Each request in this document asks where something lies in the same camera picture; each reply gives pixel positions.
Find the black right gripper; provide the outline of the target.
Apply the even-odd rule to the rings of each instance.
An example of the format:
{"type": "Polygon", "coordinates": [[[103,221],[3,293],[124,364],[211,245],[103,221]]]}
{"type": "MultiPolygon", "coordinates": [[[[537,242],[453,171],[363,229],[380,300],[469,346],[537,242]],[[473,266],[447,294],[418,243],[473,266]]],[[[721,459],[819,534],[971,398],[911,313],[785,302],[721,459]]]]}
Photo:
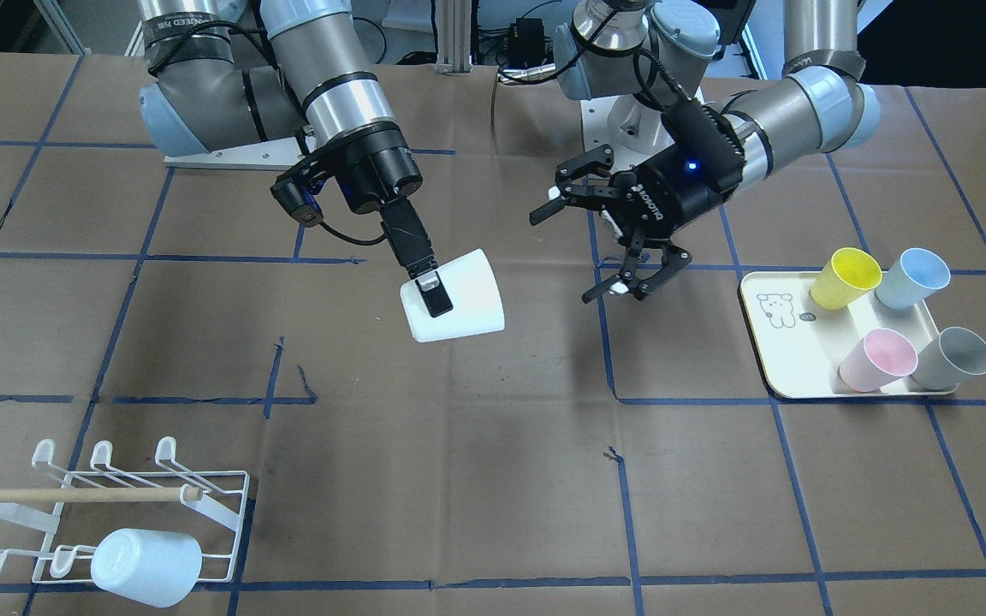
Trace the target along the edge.
{"type": "Polygon", "coordinates": [[[396,261],[416,281],[431,318],[452,311],[431,239],[408,200],[423,178],[399,126],[369,124],[334,137],[279,175],[270,192],[294,221],[312,228],[324,223],[316,195],[332,178],[353,213],[380,211],[396,261]]]}

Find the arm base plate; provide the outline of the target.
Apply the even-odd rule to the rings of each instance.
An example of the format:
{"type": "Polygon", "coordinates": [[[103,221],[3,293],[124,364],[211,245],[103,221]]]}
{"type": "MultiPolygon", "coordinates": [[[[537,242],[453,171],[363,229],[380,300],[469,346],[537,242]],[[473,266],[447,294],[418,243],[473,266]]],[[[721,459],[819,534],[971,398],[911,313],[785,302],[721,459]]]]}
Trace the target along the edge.
{"type": "Polygon", "coordinates": [[[613,171],[630,170],[674,144],[658,110],[645,108],[633,95],[579,102],[583,145],[610,145],[613,171]]]}
{"type": "Polygon", "coordinates": [[[184,157],[165,157],[172,168],[192,170],[261,170],[277,173],[293,167],[302,157],[296,139],[285,138],[267,143],[239,145],[208,153],[184,157]]]}

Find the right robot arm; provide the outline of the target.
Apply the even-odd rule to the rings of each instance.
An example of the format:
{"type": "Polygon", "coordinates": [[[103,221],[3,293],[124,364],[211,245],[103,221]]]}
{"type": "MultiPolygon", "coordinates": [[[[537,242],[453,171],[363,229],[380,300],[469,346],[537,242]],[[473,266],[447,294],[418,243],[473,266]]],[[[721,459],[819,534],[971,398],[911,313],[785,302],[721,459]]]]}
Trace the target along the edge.
{"type": "Polygon", "coordinates": [[[453,308],[430,238],[410,203],[423,178],[353,30],[347,1],[264,1],[263,67],[238,69],[215,1],[141,1],[148,73],[140,113],[164,155],[204,155],[313,139],[271,195],[305,227],[324,223],[328,180],[353,213],[379,213],[383,240],[434,318],[453,308]]]}

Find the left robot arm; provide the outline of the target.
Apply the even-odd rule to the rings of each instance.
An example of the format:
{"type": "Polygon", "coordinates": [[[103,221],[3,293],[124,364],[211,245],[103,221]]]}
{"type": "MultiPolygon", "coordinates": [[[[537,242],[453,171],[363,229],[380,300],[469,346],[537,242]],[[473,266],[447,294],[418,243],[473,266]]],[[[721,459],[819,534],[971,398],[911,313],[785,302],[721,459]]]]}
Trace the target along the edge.
{"type": "Polygon", "coordinates": [[[692,1],[583,1],[553,35],[555,78],[576,101],[610,98],[599,143],[560,163],[532,225],[568,207],[595,211],[625,249],[583,293],[644,299],[690,263],[674,233],[800,157],[864,143],[880,121],[857,50],[859,1],[787,1],[778,81],[704,103],[721,42],[692,1]]]}

